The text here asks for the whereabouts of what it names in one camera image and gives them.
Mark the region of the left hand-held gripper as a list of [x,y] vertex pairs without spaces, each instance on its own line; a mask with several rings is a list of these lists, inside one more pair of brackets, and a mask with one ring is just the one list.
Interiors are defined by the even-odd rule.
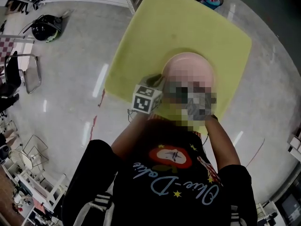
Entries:
[[133,92],[132,110],[151,114],[161,103],[166,79],[162,74],[143,77]]

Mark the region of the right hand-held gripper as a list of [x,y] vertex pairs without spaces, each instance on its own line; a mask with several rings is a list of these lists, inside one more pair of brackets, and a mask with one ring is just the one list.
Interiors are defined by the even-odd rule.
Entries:
[[215,93],[189,90],[182,95],[182,116],[188,121],[205,121],[214,115],[216,104]]

